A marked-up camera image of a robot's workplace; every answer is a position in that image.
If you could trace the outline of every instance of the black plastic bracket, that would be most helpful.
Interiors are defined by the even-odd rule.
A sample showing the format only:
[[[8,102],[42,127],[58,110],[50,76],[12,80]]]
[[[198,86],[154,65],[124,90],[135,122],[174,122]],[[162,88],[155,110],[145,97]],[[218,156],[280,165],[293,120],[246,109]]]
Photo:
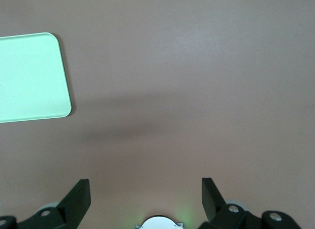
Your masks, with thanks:
[[[0,217],[0,229],[76,229],[90,204],[89,180],[80,180],[57,207],[41,209],[20,223],[13,216]]]
[[[199,229],[301,229],[283,212],[266,211],[259,218],[238,205],[226,204],[211,178],[202,178],[202,205],[208,222]]]

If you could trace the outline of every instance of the silver screw head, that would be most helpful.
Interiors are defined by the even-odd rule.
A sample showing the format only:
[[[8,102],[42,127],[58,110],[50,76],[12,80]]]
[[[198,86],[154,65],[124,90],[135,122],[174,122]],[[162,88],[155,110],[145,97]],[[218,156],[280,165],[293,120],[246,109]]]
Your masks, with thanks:
[[[6,224],[6,219],[0,220],[0,226],[3,226],[4,224]]]
[[[50,214],[50,210],[45,210],[45,211],[43,211],[40,215],[42,216],[42,217],[46,217],[46,216],[48,216]]]
[[[269,216],[277,222],[282,221],[282,217],[278,213],[270,213]]]
[[[228,207],[228,210],[230,210],[232,213],[238,213],[239,212],[238,207],[236,207],[235,205],[230,205]]]

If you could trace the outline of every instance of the light green tray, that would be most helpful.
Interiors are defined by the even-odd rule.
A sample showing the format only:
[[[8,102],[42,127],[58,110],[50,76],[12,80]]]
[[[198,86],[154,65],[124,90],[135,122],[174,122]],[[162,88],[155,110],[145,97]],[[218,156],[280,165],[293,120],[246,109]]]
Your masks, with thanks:
[[[71,112],[59,43],[50,33],[0,38],[0,123]]]

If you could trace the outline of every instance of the white circular base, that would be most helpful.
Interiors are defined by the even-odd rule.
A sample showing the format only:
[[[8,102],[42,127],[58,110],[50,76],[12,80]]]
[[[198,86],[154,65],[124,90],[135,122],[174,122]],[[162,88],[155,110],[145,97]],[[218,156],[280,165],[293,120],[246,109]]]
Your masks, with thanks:
[[[183,229],[183,226],[177,225],[169,218],[156,216],[146,220],[141,229]]]

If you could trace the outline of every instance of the green light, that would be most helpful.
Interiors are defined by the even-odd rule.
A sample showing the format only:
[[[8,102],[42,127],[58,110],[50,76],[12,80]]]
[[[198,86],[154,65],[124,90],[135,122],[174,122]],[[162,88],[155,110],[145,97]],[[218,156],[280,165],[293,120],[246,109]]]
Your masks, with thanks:
[[[196,225],[196,222],[194,222],[195,215],[188,205],[178,207],[175,211],[175,217],[184,223],[184,228],[190,229]]]
[[[0,123],[65,117],[71,102],[57,39],[0,38]]]

